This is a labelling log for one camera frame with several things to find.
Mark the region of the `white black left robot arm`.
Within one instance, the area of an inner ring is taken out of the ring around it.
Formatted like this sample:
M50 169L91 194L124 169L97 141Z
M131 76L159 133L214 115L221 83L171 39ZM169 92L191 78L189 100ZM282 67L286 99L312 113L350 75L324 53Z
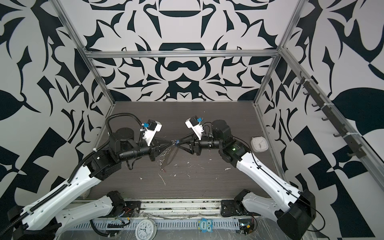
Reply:
M156 127L141 125L139 140L130 128L113 132L108 128L109 140L93 149L75 167L68 179L44 197L23 208L15 206L8 211L9 225L1 230L1 237L12 233L15 240L53 240L67 229L93 219L124 214L126 202L118 191L111 191L98 200L79 208L66 207L82 193L98 185L122 168L122 162L149 157L155 161L171 141L159 139Z

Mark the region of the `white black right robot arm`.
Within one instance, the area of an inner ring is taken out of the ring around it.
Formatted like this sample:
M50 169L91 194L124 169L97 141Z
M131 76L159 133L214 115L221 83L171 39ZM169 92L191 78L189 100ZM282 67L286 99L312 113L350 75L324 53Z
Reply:
M179 149L198 156L204 149L217 149L225 162L246 174L270 196L267 199L243 190L237 198L247 212L275 221L292 240L300 240L309 231L319 214L312 192L300 191L265 166L247 142L232 135L226 121L213 121L209 134L205 134L201 118L193 116L185 124L193 132L179 139Z

